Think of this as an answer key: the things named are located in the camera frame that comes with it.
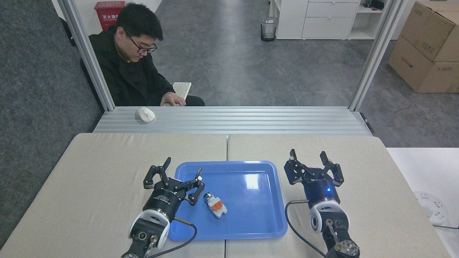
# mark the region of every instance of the black cable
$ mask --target black cable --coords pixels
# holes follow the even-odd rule
[[[439,225],[433,225],[434,227],[437,228],[444,228],[444,229],[452,229],[452,230],[459,230],[459,227],[454,228],[454,227],[447,227],[447,226],[439,226]]]
[[[291,204],[292,201],[288,202],[287,205],[285,206],[285,218],[287,219],[287,223],[288,225],[290,226],[291,230],[293,230],[293,232],[299,237],[301,238],[301,240],[303,240],[305,243],[307,243],[310,247],[312,247],[314,250],[316,250],[320,255],[322,255],[323,257],[326,257],[325,254],[319,250],[317,247],[315,247],[313,244],[311,244],[309,241],[307,241],[304,237],[302,237],[300,235],[300,233],[298,233],[298,231],[296,231],[293,226],[291,225],[290,223],[290,220],[288,219],[288,213],[287,213],[287,209],[288,209],[288,206]],[[305,201],[301,201],[301,202],[297,202],[297,203],[306,203],[306,202],[309,202],[308,200],[305,200]]]
[[[191,241],[194,240],[194,238],[196,237],[196,234],[198,233],[198,229],[196,228],[196,226],[194,226],[192,223],[189,223],[189,224],[188,224],[188,223],[185,223],[184,221],[186,221],[186,220],[181,220],[181,219],[176,219],[176,218],[174,218],[174,219],[177,220],[177,221],[179,221],[179,222],[181,222],[181,223],[183,223],[183,224],[185,224],[185,225],[189,225],[189,226],[193,227],[193,229],[195,230],[194,235],[193,235],[187,242],[185,242],[185,243],[183,243],[183,244],[181,244],[181,245],[179,245],[179,246],[176,246],[176,247],[171,248],[171,249],[169,249],[169,250],[166,250],[166,251],[164,251],[164,252],[159,252],[159,253],[157,253],[157,254],[153,254],[152,256],[149,256],[149,257],[147,257],[147,258],[155,258],[155,257],[158,257],[158,256],[160,256],[160,255],[166,254],[166,253],[168,253],[168,252],[175,251],[175,250],[177,250],[177,249],[180,249],[180,248],[182,248],[182,247],[188,245],[189,243],[191,243]]]

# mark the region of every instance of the white cabinet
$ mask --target white cabinet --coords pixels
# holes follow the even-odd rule
[[[381,10],[367,0],[271,0],[277,39],[374,39]]]

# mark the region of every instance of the trash can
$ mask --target trash can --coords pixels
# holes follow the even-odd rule
[[[273,41],[276,37],[276,28],[279,20],[275,17],[261,18],[261,40]]]
[[[94,10],[97,12],[102,30],[116,24],[116,19],[121,9],[124,7],[124,1],[97,2]]]

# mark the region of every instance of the black hair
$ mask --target black hair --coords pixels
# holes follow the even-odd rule
[[[129,36],[150,36],[163,40],[158,17],[145,5],[129,3],[118,14],[116,27],[123,27]]]

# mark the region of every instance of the eyeglasses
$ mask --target eyeglasses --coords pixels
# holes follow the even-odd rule
[[[131,38],[131,36],[129,36],[129,34],[126,32],[126,35],[128,36],[128,38],[132,41],[132,43],[134,43],[134,45],[139,49],[137,50],[137,53],[139,54],[142,54],[142,53],[145,53],[145,52],[148,52],[148,53],[151,53],[153,51],[155,51],[156,49],[158,49],[158,47],[156,46],[155,43],[153,43],[153,47],[151,48],[146,48],[146,47],[139,47],[139,45],[137,45]]]

